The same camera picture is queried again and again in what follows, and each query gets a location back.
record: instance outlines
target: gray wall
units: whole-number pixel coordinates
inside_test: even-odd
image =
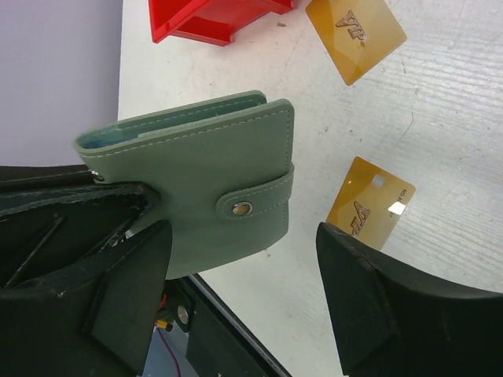
[[[0,0],[0,165],[80,163],[116,120],[122,0]]]

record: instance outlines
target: green wallet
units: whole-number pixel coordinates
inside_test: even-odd
[[[126,119],[76,139],[99,183],[141,181],[160,205],[132,229],[167,219],[167,279],[266,249],[288,230],[294,111],[252,91]]]

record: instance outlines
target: gold vip card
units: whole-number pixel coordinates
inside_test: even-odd
[[[380,250],[415,191],[410,183],[356,157],[327,222]]]
[[[407,39],[384,0],[313,0],[306,12],[347,85]]]

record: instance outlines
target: red wire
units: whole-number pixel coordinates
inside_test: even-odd
[[[160,300],[159,306],[157,306],[157,311],[159,311],[159,310],[161,310],[161,309],[163,308],[163,306],[164,306],[164,304],[166,303],[166,301],[167,301],[167,296],[166,296],[166,295],[164,295],[164,296],[163,296],[163,299],[162,299],[162,300]]]
[[[160,336],[160,340],[163,341],[164,343],[164,346],[166,347],[166,350],[167,352],[170,353],[171,355],[171,358],[173,359],[173,362],[174,362],[174,366],[176,367],[176,376],[177,377],[182,377],[182,371],[180,370],[180,364],[178,363],[178,360],[176,360],[176,356],[174,355],[173,351],[171,350],[171,348],[169,347],[169,345],[167,344],[166,342],[166,339],[163,337],[163,335],[161,334],[159,328],[156,328],[156,332],[157,334],[159,334]]]

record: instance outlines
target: white table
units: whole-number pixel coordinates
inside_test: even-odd
[[[147,2],[125,0],[119,117],[252,89],[294,104],[288,235],[203,277],[290,373],[326,377],[342,373],[314,237],[356,155],[417,187],[383,252],[503,292],[503,2],[389,0],[408,40],[352,87],[307,3],[220,48],[153,44]]]

